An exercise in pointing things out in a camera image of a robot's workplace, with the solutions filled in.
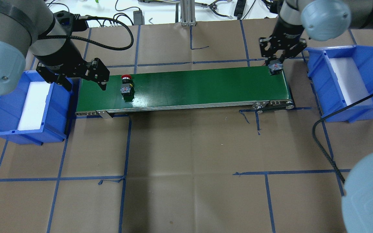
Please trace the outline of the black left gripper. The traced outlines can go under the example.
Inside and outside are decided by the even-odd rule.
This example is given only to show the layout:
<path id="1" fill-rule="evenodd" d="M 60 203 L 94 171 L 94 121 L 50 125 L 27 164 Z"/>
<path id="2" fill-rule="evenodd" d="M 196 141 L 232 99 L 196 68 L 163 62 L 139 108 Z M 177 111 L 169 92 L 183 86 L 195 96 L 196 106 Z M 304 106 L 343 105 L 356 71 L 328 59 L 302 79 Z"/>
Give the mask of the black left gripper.
<path id="1" fill-rule="evenodd" d="M 78 36 L 46 36 L 41 42 L 48 40 L 65 39 L 60 49 L 52 54 L 37 56 L 39 63 L 36 71 L 47 83 L 56 83 L 68 92 L 72 91 L 73 85 L 67 78 L 81 78 L 92 81 L 99 85 L 102 91 L 107 88 L 110 72 L 99 58 L 93 58 L 90 62 L 85 61 L 73 39 L 90 42 L 89 39 Z"/>

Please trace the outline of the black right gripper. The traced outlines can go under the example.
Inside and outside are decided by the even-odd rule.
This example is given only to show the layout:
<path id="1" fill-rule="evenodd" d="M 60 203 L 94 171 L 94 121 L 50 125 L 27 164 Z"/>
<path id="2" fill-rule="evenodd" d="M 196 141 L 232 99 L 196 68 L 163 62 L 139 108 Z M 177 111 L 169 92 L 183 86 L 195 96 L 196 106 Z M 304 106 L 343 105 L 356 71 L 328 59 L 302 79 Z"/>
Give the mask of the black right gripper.
<path id="1" fill-rule="evenodd" d="M 303 32 L 301 23 L 290 24 L 279 16 L 270 37 L 259 38 L 261 56 L 271 61 L 276 58 L 276 52 L 282 50 L 280 62 L 296 57 L 307 47 L 306 40 L 301 38 Z"/>

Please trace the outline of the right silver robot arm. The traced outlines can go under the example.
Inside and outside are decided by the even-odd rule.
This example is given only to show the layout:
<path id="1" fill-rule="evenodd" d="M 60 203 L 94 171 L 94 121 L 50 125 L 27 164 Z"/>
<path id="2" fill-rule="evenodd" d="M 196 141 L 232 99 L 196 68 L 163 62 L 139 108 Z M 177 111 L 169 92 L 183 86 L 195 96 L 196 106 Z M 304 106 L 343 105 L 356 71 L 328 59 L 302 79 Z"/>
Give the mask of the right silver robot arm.
<path id="1" fill-rule="evenodd" d="M 307 47 L 301 38 L 327 41 L 349 28 L 373 29 L 373 0 L 285 0 L 268 38 L 260 38 L 262 57 L 273 74 L 285 59 Z M 373 46 L 308 48 L 312 78 L 323 116 L 312 137 L 344 185 L 342 215 L 348 233 L 373 233 L 373 153 L 361 159 L 344 179 L 335 161 L 317 139 L 316 127 L 327 121 L 354 122 L 373 117 Z"/>

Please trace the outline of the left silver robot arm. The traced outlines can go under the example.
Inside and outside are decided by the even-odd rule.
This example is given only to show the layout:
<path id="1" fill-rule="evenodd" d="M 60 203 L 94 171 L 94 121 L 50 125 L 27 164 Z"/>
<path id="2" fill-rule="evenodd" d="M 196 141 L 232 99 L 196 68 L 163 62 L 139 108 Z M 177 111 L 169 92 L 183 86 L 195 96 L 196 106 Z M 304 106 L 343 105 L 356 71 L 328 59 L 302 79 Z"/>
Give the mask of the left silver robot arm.
<path id="1" fill-rule="evenodd" d="M 85 61 L 71 38 L 74 31 L 88 28 L 86 19 L 66 11 L 53 13 L 42 0 L 0 0 L 0 95 L 19 84 L 28 52 L 49 84 L 71 91 L 68 78 L 82 78 L 106 90 L 108 68 L 99 58 Z"/>

